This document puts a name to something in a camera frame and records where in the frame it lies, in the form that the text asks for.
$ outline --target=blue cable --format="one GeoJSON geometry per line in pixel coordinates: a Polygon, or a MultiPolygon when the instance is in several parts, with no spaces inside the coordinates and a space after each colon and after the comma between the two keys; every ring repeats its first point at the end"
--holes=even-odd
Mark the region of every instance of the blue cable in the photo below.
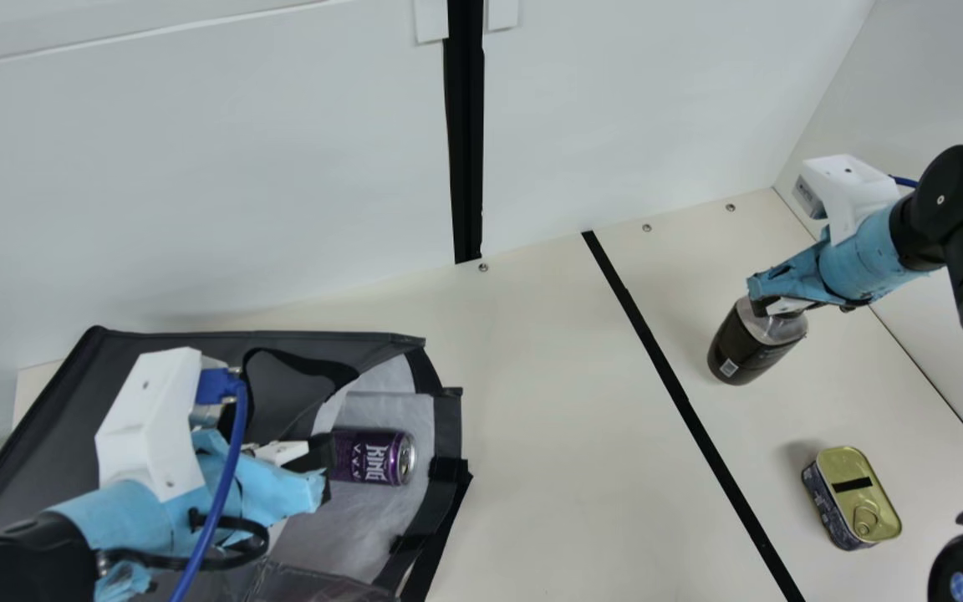
{"type": "Polygon", "coordinates": [[[232,421],[232,436],[229,441],[229,455],[225,457],[225,468],[222,469],[222,479],[218,481],[217,489],[214,492],[214,500],[211,503],[211,510],[206,515],[206,522],[203,523],[203,531],[199,533],[199,541],[191,551],[188,558],[188,565],[184,568],[181,580],[176,582],[176,589],[169,602],[184,602],[185,595],[191,589],[191,582],[194,582],[199,573],[199,564],[202,564],[206,550],[210,548],[211,541],[214,540],[214,531],[217,531],[217,522],[222,519],[222,511],[225,511],[225,502],[229,499],[229,489],[237,476],[237,461],[240,460],[240,450],[244,447],[244,426],[247,424],[247,394],[241,392],[237,394],[237,415],[232,421]]]}
{"type": "Polygon", "coordinates": [[[910,180],[909,178],[899,178],[898,176],[890,176],[894,182],[897,182],[898,186],[905,186],[906,188],[915,188],[920,186],[920,183],[916,180],[910,180]]]}

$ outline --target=soda can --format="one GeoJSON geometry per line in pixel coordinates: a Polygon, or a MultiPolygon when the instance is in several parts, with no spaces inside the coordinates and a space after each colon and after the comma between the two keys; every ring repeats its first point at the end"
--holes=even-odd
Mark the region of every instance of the soda can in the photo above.
{"type": "Polygon", "coordinates": [[[329,479],[398,487],[411,480],[417,454],[404,431],[333,431],[335,462],[329,479]]]}
{"type": "Polygon", "coordinates": [[[871,548],[901,533],[901,519],[859,449],[822,450],[803,470],[802,482],[838,548],[871,548]]]}

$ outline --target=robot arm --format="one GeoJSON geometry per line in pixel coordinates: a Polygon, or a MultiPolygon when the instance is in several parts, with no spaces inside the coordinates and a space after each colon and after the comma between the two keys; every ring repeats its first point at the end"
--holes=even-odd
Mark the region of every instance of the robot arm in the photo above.
{"type": "Polygon", "coordinates": [[[946,266],[963,327],[963,147],[937,156],[916,191],[899,201],[894,183],[888,191],[875,176],[885,175],[853,157],[807,161],[798,197],[810,216],[834,214],[839,222],[832,217],[817,244],[749,277],[757,312],[790,314],[823,304],[849,311],[946,266]],[[893,203],[864,212],[888,193],[893,203]],[[836,226],[841,239],[832,236],[836,226]]]}
{"type": "Polygon", "coordinates": [[[166,570],[184,571],[172,598],[182,599],[196,570],[263,556],[267,528],[316,510],[325,479],[282,468],[306,441],[231,448],[214,426],[225,404],[247,401],[238,370],[198,350],[141,355],[95,436],[99,488],[0,531],[0,601],[123,602],[166,570]],[[252,536],[257,545],[237,551],[252,536]],[[204,558],[207,541],[237,553],[204,558]]]}
{"type": "MultiPolygon", "coordinates": [[[[943,266],[963,327],[963,145],[937,156],[914,193],[900,199],[885,174],[842,156],[806,161],[795,192],[810,217],[830,217],[832,224],[819,243],[748,279],[752,314],[742,314],[741,322],[757,323],[741,330],[803,321],[805,309],[823,304],[851,311],[943,266]]],[[[727,332],[735,338],[732,321],[723,323],[717,342],[727,332]]],[[[963,512],[958,523],[963,525],[963,512]]],[[[935,561],[928,595],[932,601],[963,602],[963,536],[935,561]]]]}

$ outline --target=black bag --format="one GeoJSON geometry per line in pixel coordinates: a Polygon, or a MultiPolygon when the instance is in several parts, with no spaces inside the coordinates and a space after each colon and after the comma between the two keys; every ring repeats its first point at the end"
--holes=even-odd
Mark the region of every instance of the black bag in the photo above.
{"type": "MultiPolygon", "coordinates": [[[[136,359],[192,347],[244,367],[253,411],[245,442],[298,441],[334,426],[390,427],[414,436],[418,462],[403,487],[331,482],[332,498],[314,514],[290,518],[264,560],[200,573],[188,599],[420,601],[471,480],[461,457],[461,390],[441,385],[424,343],[385,333],[94,327],[0,451],[0,529],[97,488],[95,432],[136,359]]],[[[179,576],[158,575],[157,590],[138,599],[168,599],[179,576]]]]}

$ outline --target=black water bottle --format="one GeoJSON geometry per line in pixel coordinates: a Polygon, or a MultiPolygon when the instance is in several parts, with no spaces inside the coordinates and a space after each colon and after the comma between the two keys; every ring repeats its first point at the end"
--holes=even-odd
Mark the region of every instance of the black water bottle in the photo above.
{"type": "Polygon", "coordinates": [[[808,332],[803,312],[760,316],[748,297],[739,298],[711,340],[708,369],[728,385],[745,385],[767,372],[808,332]]]}

